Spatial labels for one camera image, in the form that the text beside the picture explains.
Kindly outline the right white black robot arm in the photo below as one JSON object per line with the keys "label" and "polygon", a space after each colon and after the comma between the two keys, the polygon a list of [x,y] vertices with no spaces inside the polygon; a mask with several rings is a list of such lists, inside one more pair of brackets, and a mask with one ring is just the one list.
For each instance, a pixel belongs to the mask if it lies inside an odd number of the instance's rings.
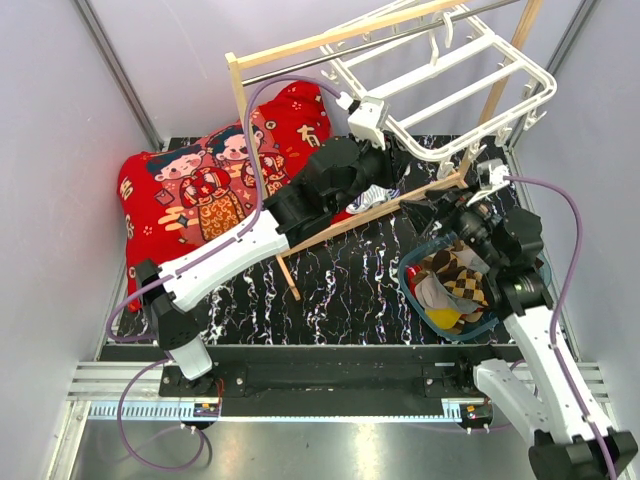
{"label": "right white black robot arm", "polygon": [[488,265],[488,306],[516,341],[538,389],[530,391],[506,361],[491,358],[459,366],[457,390],[483,393],[502,411],[527,443],[536,478],[618,478],[638,445],[600,408],[558,331],[558,304],[535,268],[543,247],[540,218],[519,207],[497,217],[471,189],[429,192],[401,209],[417,233],[453,233]]}

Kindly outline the white plastic clip hanger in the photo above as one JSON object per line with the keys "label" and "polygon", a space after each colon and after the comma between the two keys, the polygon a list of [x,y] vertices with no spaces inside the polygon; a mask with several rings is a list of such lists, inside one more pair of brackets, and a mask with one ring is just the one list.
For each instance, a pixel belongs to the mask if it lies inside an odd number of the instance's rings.
{"label": "white plastic clip hanger", "polygon": [[[383,130],[417,159],[438,164],[445,178],[455,154],[464,154],[462,167],[468,169],[484,137],[495,136],[503,145],[512,123],[531,128],[543,116],[539,107],[556,93],[555,78],[520,50],[539,9],[537,1],[526,4],[511,40],[495,33],[478,10],[457,4],[413,30],[376,41],[364,33],[358,46],[341,49],[333,42],[320,50],[331,66],[328,79],[344,81],[357,100],[375,105]],[[438,148],[411,136],[412,127],[446,110],[461,112],[466,99],[483,91],[489,96],[472,129]]]}

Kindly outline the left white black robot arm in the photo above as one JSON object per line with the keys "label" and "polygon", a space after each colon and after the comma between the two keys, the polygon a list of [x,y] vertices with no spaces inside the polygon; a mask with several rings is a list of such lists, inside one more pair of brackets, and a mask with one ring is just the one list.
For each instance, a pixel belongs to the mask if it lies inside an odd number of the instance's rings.
{"label": "left white black robot arm", "polygon": [[216,382],[213,360],[191,312],[194,306],[236,274],[327,229],[371,186],[395,187],[411,160],[411,152],[390,132],[380,147],[353,136],[333,137],[231,230],[181,258],[136,266],[155,339],[180,368],[181,384],[190,393],[206,395]]}

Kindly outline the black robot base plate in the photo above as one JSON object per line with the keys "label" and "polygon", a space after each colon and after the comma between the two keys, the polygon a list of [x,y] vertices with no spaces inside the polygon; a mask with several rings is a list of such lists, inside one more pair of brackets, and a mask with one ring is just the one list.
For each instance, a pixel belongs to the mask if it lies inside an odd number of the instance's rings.
{"label": "black robot base plate", "polygon": [[450,387],[474,392],[472,367],[506,360],[500,345],[220,346],[209,347],[212,369],[189,380],[177,365],[162,370],[162,397],[251,398],[264,392],[358,390],[430,397]]}

